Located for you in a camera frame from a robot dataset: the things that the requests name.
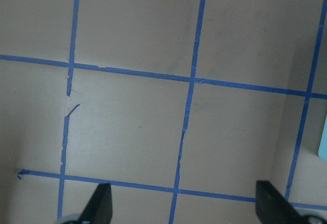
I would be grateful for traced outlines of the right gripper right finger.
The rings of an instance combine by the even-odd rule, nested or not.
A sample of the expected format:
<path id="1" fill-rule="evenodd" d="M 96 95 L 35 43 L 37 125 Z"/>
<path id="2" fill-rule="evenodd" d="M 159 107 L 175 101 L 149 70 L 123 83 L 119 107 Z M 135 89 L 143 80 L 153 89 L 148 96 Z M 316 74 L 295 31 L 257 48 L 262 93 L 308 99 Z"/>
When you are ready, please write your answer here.
<path id="1" fill-rule="evenodd" d="M 255 213 L 263 224 L 326 223 L 315 214 L 300 214 L 267 180 L 257 180 Z"/>

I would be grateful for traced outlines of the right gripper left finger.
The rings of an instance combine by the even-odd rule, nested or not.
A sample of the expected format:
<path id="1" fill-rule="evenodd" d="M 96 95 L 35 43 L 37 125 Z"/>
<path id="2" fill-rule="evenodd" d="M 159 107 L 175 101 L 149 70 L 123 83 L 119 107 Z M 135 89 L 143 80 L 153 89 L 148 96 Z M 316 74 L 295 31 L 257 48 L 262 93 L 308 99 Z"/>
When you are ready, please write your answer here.
<path id="1" fill-rule="evenodd" d="M 80 214 L 61 217 L 57 223 L 110 224 L 113 216 L 111 184 L 98 184 Z"/>

